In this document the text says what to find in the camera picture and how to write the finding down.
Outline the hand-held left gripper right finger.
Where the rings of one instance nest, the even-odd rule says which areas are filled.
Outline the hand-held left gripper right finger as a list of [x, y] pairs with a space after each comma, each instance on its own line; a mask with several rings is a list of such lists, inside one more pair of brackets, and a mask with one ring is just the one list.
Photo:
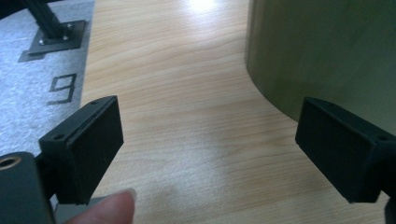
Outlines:
[[396, 136], [344, 108], [306, 97], [295, 140], [350, 203], [396, 199]]

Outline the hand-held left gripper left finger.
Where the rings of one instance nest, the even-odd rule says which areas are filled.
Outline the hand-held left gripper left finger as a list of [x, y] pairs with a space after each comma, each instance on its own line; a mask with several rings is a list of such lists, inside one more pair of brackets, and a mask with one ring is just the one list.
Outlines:
[[47, 197], [87, 204], [123, 145], [118, 97], [96, 99], [38, 140]]

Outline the green bowl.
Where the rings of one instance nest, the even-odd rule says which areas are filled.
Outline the green bowl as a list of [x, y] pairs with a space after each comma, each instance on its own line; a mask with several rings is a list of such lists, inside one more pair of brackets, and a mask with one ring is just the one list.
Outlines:
[[396, 135], [396, 0], [249, 0], [246, 65], [292, 119], [315, 97]]

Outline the black tape floor marking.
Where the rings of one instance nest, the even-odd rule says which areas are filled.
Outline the black tape floor marking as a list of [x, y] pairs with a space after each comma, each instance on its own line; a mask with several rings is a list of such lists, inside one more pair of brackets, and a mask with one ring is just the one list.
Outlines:
[[54, 93], [55, 97], [52, 100], [47, 101], [47, 105], [71, 103], [76, 88], [76, 79], [76, 74], [54, 77], [51, 81], [49, 92]]

